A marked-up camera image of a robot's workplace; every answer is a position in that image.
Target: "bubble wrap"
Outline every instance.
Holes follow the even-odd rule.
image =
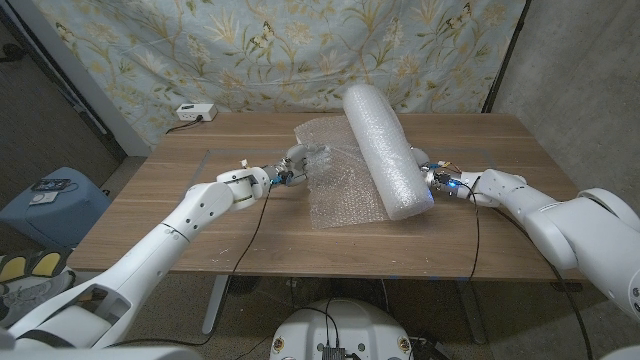
[[[384,95],[374,86],[354,85],[343,106],[389,218],[400,220],[431,208],[429,187]]]
[[[294,131],[301,143],[326,146],[307,158],[314,229],[389,220],[345,116],[314,119]]]

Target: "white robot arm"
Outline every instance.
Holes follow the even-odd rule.
[[[298,144],[273,166],[245,166],[220,174],[216,182],[192,186],[176,209],[115,265],[14,324],[9,333],[15,348],[104,348],[121,341],[153,289],[207,225],[227,211],[253,205],[271,186],[305,180],[306,155],[318,149]],[[96,309],[78,305],[81,296],[94,291],[106,294]]]
[[[559,202],[524,178],[493,169],[459,175],[428,170],[426,181],[461,198],[469,198],[471,189],[480,206],[504,205],[551,264],[559,270],[578,268],[620,309],[640,320],[640,219],[614,194],[591,189]]]

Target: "patterned fabric backdrop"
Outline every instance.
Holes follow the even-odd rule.
[[[341,111],[367,82],[398,112],[479,112],[525,0],[36,0],[153,148],[181,103]]]

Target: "table leg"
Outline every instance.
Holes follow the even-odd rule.
[[[209,298],[209,306],[207,314],[204,316],[202,324],[202,333],[209,334],[213,331],[218,314],[222,311],[224,297],[227,293],[227,285],[229,284],[229,275],[217,275],[213,283],[211,298]]]
[[[457,281],[456,283],[458,285],[460,300],[462,301],[462,308],[467,316],[467,324],[469,324],[473,342],[478,345],[486,344],[487,335],[484,330],[484,325],[482,324],[482,317],[480,316],[476,293],[473,290],[473,283],[466,281]]]

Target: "blue container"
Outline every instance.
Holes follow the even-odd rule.
[[[91,180],[71,168],[60,168],[44,179],[71,179],[71,184],[59,191],[54,202],[37,205],[29,202],[40,192],[29,187],[0,211],[0,221],[45,247],[76,247],[111,201]]]

